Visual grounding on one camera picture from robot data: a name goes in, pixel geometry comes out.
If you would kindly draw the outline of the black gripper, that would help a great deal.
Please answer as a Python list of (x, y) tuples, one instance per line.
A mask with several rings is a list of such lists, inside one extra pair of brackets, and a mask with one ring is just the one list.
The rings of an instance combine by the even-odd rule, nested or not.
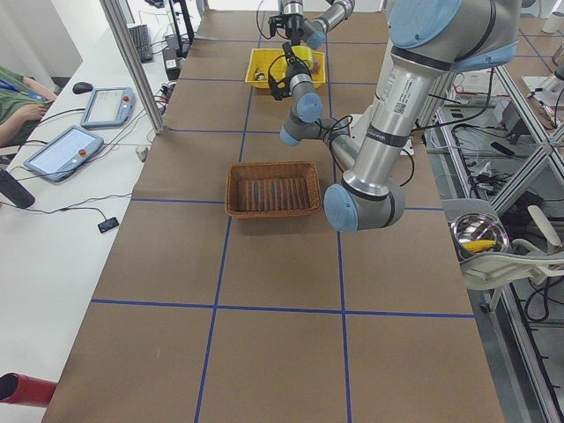
[(285, 42), (283, 44), (283, 51), (287, 63), (286, 79), (292, 79), (293, 77), (300, 74), (308, 75), (307, 64), (299, 58), (292, 59), (293, 49), (290, 42)]

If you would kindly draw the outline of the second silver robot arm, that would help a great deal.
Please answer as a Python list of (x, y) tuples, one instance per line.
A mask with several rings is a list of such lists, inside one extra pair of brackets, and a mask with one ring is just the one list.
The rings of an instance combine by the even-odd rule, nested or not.
[(278, 2), (278, 14), (269, 17), (270, 36), (284, 31), (292, 46), (300, 46), (304, 42), (309, 48), (318, 49), (325, 43), (327, 34), (347, 20), (353, 13), (354, 0), (329, 1), (330, 8), (313, 20), (303, 15), (301, 0)]

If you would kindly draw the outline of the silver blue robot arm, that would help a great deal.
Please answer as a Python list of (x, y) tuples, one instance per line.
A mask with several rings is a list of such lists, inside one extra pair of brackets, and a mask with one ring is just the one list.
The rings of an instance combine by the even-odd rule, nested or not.
[(391, 69), (367, 114), (361, 143), (323, 106), (305, 65), (286, 74), (293, 104), (280, 131), (288, 145), (320, 139), (345, 167), (329, 186), (323, 207), (340, 232), (391, 226), (404, 212), (404, 194), (391, 177), (398, 156), (430, 94), (449, 71), (477, 71), (508, 63), (516, 54), (519, 1), (398, 1), (389, 20)]

